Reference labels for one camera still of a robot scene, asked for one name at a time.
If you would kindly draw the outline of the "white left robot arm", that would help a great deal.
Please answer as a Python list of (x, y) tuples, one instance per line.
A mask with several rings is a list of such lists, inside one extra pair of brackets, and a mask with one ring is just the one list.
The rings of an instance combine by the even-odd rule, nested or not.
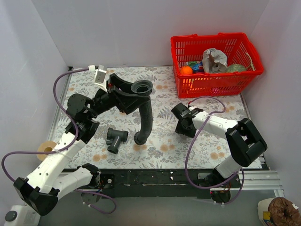
[(113, 73), (94, 98), (78, 93), (71, 95), (66, 110), (71, 123), (60, 141), (32, 173), (25, 178), (17, 178), (13, 183), (20, 198), (40, 216), (45, 216), (59, 199), (77, 188), (86, 185), (96, 188), (100, 183), (100, 170), (90, 163), (63, 178), (59, 175), (96, 133), (99, 127), (99, 122), (95, 121), (97, 116), (113, 107), (125, 114), (139, 110), (141, 129), (135, 133), (134, 141), (137, 145), (144, 145), (153, 125), (152, 89), (153, 85), (148, 80), (131, 83)]

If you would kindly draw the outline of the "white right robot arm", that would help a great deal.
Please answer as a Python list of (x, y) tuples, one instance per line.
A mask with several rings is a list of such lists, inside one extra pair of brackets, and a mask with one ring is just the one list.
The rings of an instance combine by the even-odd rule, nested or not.
[(258, 129), (248, 118), (240, 121), (228, 120), (216, 116), (216, 111), (207, 113), (182, 103), (177, 104), (171, 111), (178, 120), (175, 132), (192, 138), (189, 151), (203, 130), (228, 142), (230, 156), (205, 177), (205, 189), (226, 186), (243, 167), (250, 166), (268, 149)]

